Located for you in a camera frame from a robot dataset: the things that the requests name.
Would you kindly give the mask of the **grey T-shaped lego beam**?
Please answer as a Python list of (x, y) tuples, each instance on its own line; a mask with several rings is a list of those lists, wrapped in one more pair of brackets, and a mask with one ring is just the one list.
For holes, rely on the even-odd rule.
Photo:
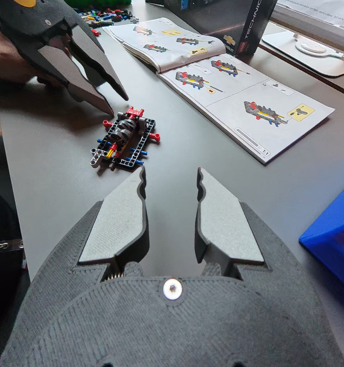
[(90, 165), (92, 168), (97, 168), (101, 165), (101, 163), (109, 162), (110, 158), (107, 157), (108, 151), (92, 148), (92, 159), (90, 161)]

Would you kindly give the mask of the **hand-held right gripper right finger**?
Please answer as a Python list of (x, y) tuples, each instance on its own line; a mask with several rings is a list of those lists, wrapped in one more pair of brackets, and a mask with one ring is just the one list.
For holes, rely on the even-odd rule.
[(264, 264), (241, 202), (202, 167), (197, 170), (197, 188), (197, 262)]

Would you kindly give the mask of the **pile of lego pieces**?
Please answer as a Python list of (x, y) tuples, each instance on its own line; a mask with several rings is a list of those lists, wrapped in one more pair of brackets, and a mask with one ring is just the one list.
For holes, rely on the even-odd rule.
[(110, 10), (109, 8), (106, 11), (82, 11), (78, 8), (73, 8), (73, 10), (87, 23), (96, 37), (101, 35), (102, 27), (114, 26), (115, 23), (128, 20), (132, 24), (139, 23), (139, 18), (128, 10)]

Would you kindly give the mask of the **blue plastic storage bin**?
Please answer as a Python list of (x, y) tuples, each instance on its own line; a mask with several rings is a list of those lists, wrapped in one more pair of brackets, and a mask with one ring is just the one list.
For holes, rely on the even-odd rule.
[(299, 243), (344, 284), (344, 190), (299, 237)]

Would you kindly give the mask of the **green plastic bin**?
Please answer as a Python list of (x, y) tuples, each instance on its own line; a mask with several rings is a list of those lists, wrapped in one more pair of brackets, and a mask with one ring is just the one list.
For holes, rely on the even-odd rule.
[(73, 8), (89, 8), (98, 7), (114, 7), (116, 5), (129, 5), (131, 0), (65, 0), (65, 2)]

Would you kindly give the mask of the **black lego set box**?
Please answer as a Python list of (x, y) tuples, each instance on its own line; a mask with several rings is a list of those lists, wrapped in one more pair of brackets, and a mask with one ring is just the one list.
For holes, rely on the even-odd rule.
[(277, 0), (146, 0), (164, 6), (203, 35), (220, 39), (233, 56), (253, 55)]

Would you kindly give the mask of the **person's left hand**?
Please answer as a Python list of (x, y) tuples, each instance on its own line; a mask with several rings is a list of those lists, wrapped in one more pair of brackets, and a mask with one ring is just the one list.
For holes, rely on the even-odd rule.
[(25, 84), (34, 77), (37, 77), (39, 83), (62, 87), (55, 78), (30, 66), (12, 42), (0, 31), (0, 79)]

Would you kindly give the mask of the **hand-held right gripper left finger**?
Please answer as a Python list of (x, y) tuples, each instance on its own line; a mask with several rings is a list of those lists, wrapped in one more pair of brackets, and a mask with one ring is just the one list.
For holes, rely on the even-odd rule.
[(139, 263), (150, 241), (146, 170), (137, 168), (102, 201), (79, 257), (81, 265)]

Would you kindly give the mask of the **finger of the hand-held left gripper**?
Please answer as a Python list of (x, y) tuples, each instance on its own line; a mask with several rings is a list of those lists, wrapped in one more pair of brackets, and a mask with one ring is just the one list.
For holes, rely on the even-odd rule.
[(104, 96), (84, 78), (79, 68), (63, 50), (46, 45), (39, 50), (39, 53), (63, 77), (67, 90), (74, 99), (80, 102), (85, 101), (109, 116), (114, 116), (114, 112)]
[(129, 100), (103, 48), (89, 27), (83, 29), (80, 25), (76, 25), (72, 28), (70, 49), (84, 67), (87, 78), (93, 86), (98, 87), (107, 82), (124, 100)]

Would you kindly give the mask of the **lego engine frame assembly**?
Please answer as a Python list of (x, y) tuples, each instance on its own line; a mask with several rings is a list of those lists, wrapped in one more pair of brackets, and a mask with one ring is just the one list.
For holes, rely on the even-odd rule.
[(108, 151), (108, 167), (113, 166), (133, 169), (144, 166), (142, 157), (148, 155), (144, 149), (150, 140), (159, 143), (160, 134), (154, 132), (156, 122), (143, 117), (144, 109), (132, 106), (126, 112), (119, 112), (114, 122), (104, 120), (105, 135), (98, 139), (95, 148)]

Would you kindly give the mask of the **lego instruction booklet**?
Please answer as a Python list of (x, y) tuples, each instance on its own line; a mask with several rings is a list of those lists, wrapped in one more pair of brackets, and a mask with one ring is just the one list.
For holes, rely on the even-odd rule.
[(262, 164), (335, 111), (226, 53), (218, 38), (167, 18), (103, 30)]

